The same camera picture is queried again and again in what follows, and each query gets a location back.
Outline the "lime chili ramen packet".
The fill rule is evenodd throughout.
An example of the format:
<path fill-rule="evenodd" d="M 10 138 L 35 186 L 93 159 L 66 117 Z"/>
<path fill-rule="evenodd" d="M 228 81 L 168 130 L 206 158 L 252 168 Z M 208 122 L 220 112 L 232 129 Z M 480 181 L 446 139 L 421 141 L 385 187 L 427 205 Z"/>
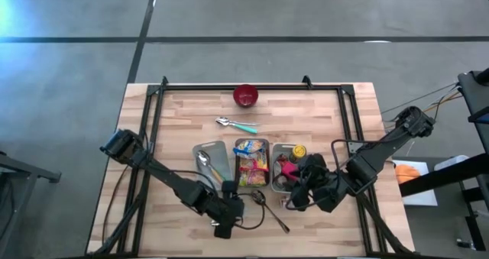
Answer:
<path fill-rule="evenodd" d="M 240 172 L 238 185 L 246 187 L 266 186 L 266 173 L 262 170 L 243 170 Z"/>

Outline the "dark grey plastic bin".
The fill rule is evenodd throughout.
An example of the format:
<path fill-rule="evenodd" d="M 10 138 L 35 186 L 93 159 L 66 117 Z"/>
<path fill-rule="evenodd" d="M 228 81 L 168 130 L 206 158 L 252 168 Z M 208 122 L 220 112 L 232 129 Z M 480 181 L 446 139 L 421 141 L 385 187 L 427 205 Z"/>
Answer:
<path fill-rule="evenodd" d="M 236 142 L 235 142 L 235 147 L 241 143 L 242 141 L 245 141 L 245 140 L 259 140 L 259 141 L 263 141 L 264 142 L 264 146 L 265 146 L 265 152 L 263 154 L 260 154 L 259 157 L 266 157 L 267 158 L 267 162 L 268 162 L 268 168 L 269 170 L 266 173 L 266 181 L 267 181 L 267 185 L 270 183 L 270 156 L 269 156 L 269 143 L 267 140 L 265 139 L 262 139 L 262 138 L 242 138 L 242 139 L 238 139 Z M 240 172 L 242 170 L 239 170 L 238 169 L 238 165 L 240 163 L 240 159 L 242 157 L 238 157 L 235 155 L 235 181 L 238 183 L 239 181 L 239 177 L 240 177 Z"/>

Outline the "teal-handled spoon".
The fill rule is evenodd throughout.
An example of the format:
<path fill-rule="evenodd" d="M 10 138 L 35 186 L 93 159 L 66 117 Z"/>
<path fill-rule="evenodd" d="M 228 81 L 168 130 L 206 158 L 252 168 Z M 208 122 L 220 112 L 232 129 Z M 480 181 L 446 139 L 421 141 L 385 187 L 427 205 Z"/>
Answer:
<path fill-rule="evenodd" d="M 257 134 L 257 129 L 256 129 L 257 126 L 247 126 L 247 125 L 223 125 L 223 126 L 232 126 L 234 128 L 237 128 L 239 130 L 245 131 L 250 134 Z"/>

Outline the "red-handled spoon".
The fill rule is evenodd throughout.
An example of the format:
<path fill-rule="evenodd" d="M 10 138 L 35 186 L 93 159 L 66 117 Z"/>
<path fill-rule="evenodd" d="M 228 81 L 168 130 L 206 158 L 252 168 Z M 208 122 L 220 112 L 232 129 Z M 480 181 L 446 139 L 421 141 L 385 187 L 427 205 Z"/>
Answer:
<path fill-rule="evenodd" d="M 210 156 L 205 151 L 197 151 L 196 159 L 199 165 L 212 169 Z"/>

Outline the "light grey plastic bin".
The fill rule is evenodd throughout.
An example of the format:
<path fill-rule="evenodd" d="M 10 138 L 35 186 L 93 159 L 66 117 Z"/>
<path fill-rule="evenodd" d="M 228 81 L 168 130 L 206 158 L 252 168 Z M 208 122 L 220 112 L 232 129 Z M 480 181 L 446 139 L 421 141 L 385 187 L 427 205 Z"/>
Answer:
<path fill-rule="evenodd" d="M 235 178 L 235 169 L 230 164 L 227 149 L 223 141 L 213 141 L 204 144 L 198 144 L 193 148 L 193 156 L 196 162 L 196 175 L 198 181 L 206 184 L 217 191 L 222 189 L 222 182 L 215 178 L 212 170 L 205 167 L 198 159 L 197 152 L 205 152 L 210 159 L 211 165 L 221 175 L 222 180 L 233 180 Z"/>
<path fill-rule="evenodd" d="M 272 158 L 270 160 L 270 163 L 271 163 L 271 167 L 270 167 L 270 183 L 271 183 L 271 188 L 272 188 L 272 179 L 274 178 L 274 176 L 276 176 L 276 175 L 274 175 L 274 172 L 273 172 L 273 164 L 274 164 L 274 161 L 276 160 L 276 158 L 280 154 L 285 154 L 289 158 L 290 152 L 291 152 L 292 148 L 295 145 L 296 144 L 275 144 L 274 145 L 273 151 L 272 151 Z"/>

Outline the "red bowl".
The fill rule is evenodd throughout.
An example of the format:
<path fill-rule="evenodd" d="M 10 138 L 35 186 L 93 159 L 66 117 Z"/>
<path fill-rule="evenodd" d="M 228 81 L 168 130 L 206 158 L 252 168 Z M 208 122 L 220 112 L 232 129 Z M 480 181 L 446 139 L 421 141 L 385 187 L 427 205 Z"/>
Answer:
<path fill-rule="evenodd" d="M 257 102 L 258 90 L 253 85 L 239 85 L 233 91 L 233 99 L 238 106 L 242 108 L 250 108 Z"/>

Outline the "yellow and blue ramen packet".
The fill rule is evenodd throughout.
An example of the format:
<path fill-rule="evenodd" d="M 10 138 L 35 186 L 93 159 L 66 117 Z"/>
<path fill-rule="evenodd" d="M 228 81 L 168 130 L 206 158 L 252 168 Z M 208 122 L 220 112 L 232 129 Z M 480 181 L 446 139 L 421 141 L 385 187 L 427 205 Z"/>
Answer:
<path fill-rule="evenodd" d="M 265 152 L 263 141 L 245 140 L 233 148 L 236 156 L 246 159 L 257 159 L 260 154 Z"/>

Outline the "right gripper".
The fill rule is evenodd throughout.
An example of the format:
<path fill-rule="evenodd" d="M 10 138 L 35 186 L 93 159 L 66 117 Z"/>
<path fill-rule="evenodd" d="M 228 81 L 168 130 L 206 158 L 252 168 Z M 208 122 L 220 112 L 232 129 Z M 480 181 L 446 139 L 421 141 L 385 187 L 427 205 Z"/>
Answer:
<path fill-rule="evenodd" d="M 330 171 L 321 154 L 306 155 L 289 171 L 283 184 L 290 193 L 290 210 L 304 212 L 318 206 L 331 213 L 346 197 L 348 185 L 336 171 Z"/>

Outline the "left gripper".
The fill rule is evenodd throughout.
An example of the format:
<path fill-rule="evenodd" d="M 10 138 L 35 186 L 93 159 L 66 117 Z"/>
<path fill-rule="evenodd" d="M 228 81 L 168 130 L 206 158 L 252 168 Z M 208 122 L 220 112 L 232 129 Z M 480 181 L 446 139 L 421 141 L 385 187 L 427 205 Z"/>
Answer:
<path fill-rule="evenodd" d="M 245 204 L 237 194 L 238 183 L 226 180 L 222 183 L 222 198 L 217 200 L 217 206 L 211 213 L 211 219 L 217 222 L 214 236 L 230 239 L 235 223 L 242 218 Z"/>

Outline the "white container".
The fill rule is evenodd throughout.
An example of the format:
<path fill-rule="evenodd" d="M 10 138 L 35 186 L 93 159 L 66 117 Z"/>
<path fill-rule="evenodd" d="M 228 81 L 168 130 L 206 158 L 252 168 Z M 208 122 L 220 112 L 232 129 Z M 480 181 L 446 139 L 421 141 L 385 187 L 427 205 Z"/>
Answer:
<path fill-rule="evenodd" d="M 458 156 L 450 157 L 448 160 L 444 160 L 443 162 L 437 163 L 434 166 L 434 171 L 445 169 L 446 167 L 450 167 L 450 166 L 455 165 L 457 163 L 461 163 L 467 159 L 468 159 L 468 156 L 465 156 L 465 155 L 458 155 Z"/>

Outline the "dark metal spoon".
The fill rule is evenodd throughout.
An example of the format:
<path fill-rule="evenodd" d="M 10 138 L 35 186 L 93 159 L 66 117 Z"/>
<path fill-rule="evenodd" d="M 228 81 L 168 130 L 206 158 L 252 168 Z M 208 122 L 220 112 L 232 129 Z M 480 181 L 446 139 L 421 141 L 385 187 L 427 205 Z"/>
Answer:
<path fill-rule="evenodd" d="M 263 206 L 275 219 L 278 225 L 282 228 L 282 230 L 286 233 L 290 233 L 290 228 L 272 211 L 272 209 L 267 205 L 266 196 L 260 190 L 253 190 L 251 192 L 251 198 L 260 206 Z"/>

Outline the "grey metal table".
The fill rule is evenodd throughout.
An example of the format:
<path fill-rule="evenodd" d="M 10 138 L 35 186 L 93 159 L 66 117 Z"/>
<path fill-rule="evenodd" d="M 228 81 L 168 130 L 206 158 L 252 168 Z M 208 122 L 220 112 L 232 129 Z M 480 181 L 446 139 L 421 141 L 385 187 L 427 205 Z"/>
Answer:
<path fill-rule="evenodd" d="M 0 151 L 0 259 L 17 231 L 38 179 L 58 183 L 61 172 L 53 172 L 15 160 Z"/>

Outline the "black aluminium rig frame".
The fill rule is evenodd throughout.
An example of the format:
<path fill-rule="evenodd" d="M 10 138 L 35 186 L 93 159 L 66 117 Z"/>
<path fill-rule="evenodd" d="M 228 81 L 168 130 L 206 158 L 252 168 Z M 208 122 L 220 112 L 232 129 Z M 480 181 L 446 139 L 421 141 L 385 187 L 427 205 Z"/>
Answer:
<path fill-rule="evenodd" d="M 301 144 L 328 165 L 345 160 L 346 138 L 377 140 L 384 124 L 371 83 L 229 83 L 127 86 L 118 128 L 156 128 L 155 157 L 169 168 L 193 176 L 192 149 L 224 142 L 231 150 L 248 133 L 217 118 L 255 124 L 257 137 L 270 145 Z M 125 250 L 141 233 L 142 257 L 328 257 L 365 253 L 358 204 L 347 197 L 332 213 L 311 208 L 293 212 L 281 195 L 264 189 L 268 208 L 245 203 L 244 227 L 228 240 L 216 238 L 210 219 L 185 207 L 173 191 L 150 179 L 142 218 L 131 220 Z"/>

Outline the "yellow-lidded jar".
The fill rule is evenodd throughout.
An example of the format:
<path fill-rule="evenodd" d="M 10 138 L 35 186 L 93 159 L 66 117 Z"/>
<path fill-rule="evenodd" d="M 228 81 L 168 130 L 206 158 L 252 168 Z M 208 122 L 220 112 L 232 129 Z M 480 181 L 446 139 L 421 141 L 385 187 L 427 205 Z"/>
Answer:
<path fill-rule="evenodd" d="M 297 144 L 292 148 L 289 155 L 289 160 L 291 163 L 298 163 L 305 156 L 306 156 L 306 147 L 301 144 Z"/>

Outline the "yellow-handled spoon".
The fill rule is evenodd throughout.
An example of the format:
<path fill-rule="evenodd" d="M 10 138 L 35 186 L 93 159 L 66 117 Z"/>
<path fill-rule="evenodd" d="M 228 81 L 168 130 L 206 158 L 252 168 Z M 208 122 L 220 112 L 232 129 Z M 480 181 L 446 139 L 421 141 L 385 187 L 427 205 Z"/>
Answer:
<path fill-rule="evenodd" d="M 223 183 L 225 181 L 225 178 L 223 177 L 223 175 L 220 174 L 220 172 L 217 171 L 216 168 L 214 168 L 213 165 L 211 165 L 210 163 L 207 165 L 207 167 L 210 169 L 212 175 L 215 177 L 215 179 L 219 182 L 219 183 Z"/>

